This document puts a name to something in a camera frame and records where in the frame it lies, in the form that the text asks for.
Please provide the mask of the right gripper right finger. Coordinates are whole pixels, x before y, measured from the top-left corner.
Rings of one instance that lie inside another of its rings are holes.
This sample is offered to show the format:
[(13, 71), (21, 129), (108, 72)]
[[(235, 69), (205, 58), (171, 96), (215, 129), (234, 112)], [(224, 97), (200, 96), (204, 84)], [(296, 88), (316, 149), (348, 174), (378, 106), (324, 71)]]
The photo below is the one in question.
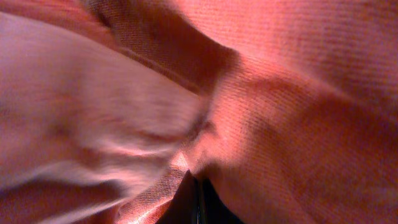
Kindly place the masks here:
[(220, 200), (210, 180), (201, 183), (201, 222), (206, 224), (244, 224)]

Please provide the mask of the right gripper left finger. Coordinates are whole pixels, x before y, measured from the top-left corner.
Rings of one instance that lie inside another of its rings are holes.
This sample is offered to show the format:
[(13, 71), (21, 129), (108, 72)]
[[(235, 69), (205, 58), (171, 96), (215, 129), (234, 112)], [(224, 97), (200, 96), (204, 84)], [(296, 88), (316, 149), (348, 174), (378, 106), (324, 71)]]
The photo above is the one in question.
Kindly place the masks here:
[(188, 170), (168, 209), (156, 224), (197, 224), (198, 223), (198, 184)]

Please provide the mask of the red printed t-shirt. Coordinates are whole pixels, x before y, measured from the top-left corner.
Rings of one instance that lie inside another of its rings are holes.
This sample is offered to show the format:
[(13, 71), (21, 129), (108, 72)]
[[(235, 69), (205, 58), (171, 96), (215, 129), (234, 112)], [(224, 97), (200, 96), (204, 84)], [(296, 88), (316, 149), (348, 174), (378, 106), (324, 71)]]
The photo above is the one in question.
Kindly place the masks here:
[(397, 222), (396, 1), (2, 1), (1, 222)]

